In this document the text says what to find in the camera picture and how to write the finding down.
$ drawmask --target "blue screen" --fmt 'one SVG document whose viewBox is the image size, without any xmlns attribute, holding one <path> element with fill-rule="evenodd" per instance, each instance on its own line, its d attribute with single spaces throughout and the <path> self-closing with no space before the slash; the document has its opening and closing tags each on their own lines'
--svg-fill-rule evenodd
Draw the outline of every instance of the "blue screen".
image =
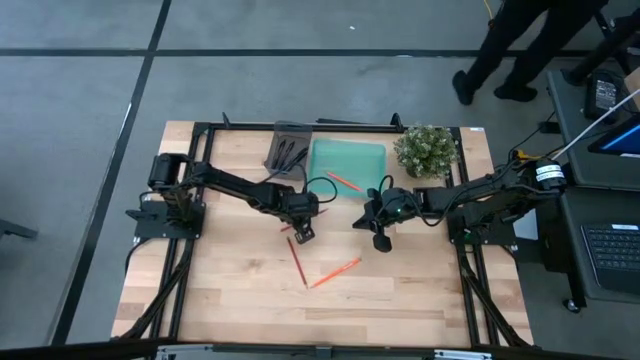
<svg viewBox="0 0 640 360">
<path fill-rule="evenodd" d="M 640 155 L 640 125 L 618 136 L 618 138 L 604 145 L 602 149 Z"/>
</svg>

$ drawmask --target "chair wheel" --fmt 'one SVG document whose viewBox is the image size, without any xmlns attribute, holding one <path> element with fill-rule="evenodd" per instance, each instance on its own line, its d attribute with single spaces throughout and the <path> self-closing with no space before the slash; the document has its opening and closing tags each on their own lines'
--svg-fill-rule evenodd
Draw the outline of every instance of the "chair wheel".
<svg viewBox="0 0 640 360">
<path fill-rule="evenodd" d="M 562 301 L 562 305 L 564 305 L 564 307 L 567 310 L 569 310 L 570 312 L 572 312 L 574 314 L 578 314 L 578 313 L 580 313 L 580 310 L 582 310 L 581 308 L 577 307 L 576 304 L 571 299 L 563 300 Z"/>
</svg>

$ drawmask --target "black shoe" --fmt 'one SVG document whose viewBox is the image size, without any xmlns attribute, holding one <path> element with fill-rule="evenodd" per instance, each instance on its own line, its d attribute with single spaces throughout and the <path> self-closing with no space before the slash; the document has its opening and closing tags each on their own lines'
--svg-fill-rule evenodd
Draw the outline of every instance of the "black shoe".
<svg viewBox="0 0 640 360">
<path fill-rule="evenodd" d="M 519 102 L 529 102 L 538 96 L 538 90 L 528 86 L 502 85 L 493 94 L 503 100 L 515 100 Z"/>
<path fill-rule="evenodd" d="M 473 102 L 473 94 L 475 91 L 470 90 L 466 84 L 465 77 L 467 74 L 464 71 L 458 71 L 453 76 L 453 88 L 456 90 L 458 100 L 462 105 L 471 105 Z"/>
</svg>

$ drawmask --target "black pants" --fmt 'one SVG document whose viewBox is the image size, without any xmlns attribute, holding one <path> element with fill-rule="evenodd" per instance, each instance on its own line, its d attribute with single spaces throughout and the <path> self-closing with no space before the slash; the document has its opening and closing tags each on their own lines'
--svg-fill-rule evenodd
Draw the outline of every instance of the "black pants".
<svg viewBox="0 0 640 360">
<path fill-rule="evenodd" d="M 526 85 L 606 3 L 607 0 L 505 0 L 476 62 L 467 73 L 467 86 L 471 90 L 479 89 L 498 68 L 509 46 L 548 10 L 542 31 L 524 54 L 518 56 L 505 82 L 512 86 Z"/>
</svg>

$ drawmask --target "white cable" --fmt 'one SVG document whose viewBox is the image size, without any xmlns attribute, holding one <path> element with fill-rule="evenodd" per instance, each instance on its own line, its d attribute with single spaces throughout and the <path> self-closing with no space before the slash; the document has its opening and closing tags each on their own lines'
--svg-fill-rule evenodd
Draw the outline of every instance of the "white cable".
<svg viewBox="0 0 640 360">
<path fill-rule="evenodd" d="M 618 110 L 618 108 L 624 105 L 627 101 L 631 100 L 637 94 L 640 94 L 640 89 L 634 91 L 633 94 L 627 96 L 626 98 L 624 98 L 624 100 L 620 101 L 616 106 L 610 108 L 609 111 L 607 111 L 604 115 L 602 115 L 598 120 L 594 121 L 593 124 L 589 125 L 588 128 L 586 128 L 582 133 L 580 133 L 578 137 L 573 139 L 573 141 L 570 142 L 569 145 L 565 146 L 562 150 L 560 150 L 560 152 L 558 152 L 551 160 L 555 160 L 560 155 L 564 154 L 567 150 L 569 150 L 570 147 L 572 147 L 575 143 L 577 143 L 580 140 L 580 138 L 584 136 L 584 134 L 588 133 L 591 129 L 593 129 L 594 126 L 598 125 L 599 122 L 606 119 L 607 116 L 609 116 L 612 112 Z"/>
</svg>

